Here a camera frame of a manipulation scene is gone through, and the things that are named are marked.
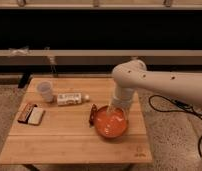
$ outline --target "clear cup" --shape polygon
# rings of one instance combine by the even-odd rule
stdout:
[[[52,102],[54,100],[52,83],[48,81],[41,82],[37,85],[38,93],[43,97],[45,102]]]

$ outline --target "floor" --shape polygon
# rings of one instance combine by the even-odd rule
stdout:
[[[24,89],[17,85],[0,85],[0,152],[5,138],[17,112]],[[197,152],[197,137],[199,132],[191,124],[193,118],[182,113],[158,113],[148,105],[148,97],[153,93],[138,90],[141,107],[150,140],[153,155],[152,164],[134,165],[132,171],[196,171],[200,158]],[[166,109],[173,108],[170,104],[156,100],[155,105]],[[121,171],[127,165],[38,165],[41,171]],[[23,166],[0,165],[0,171],[26,171]]]

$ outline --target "tabletop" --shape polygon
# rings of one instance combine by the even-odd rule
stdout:
[[[90,102],[72,106],[45,103],[36,86],[51,81],[54,95],[89,94]],[[126,133],[107,140],[89,126],[92,104],[107,105],[115,83],[111,78],[33,78],[21,102],[0,155],[0,164],[151,163],[149,141],[138,94],[129,113]],[[45,109],[39,126],[20,124],[17,118],[28,102]]]

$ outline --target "table leg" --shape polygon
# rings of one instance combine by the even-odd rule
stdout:
[[[39,171],[39,169],[37,169],[32,164],[23,164],[23,166],[26,167],[27,169],[29,169],[30,171]]]

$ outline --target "white bottle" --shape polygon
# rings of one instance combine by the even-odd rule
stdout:
[[[76,105],[88,101],[89,101],[89,95],[88,94],[83,95],[82,93],[63,93],[58,94],[57,96],[58,106]]]

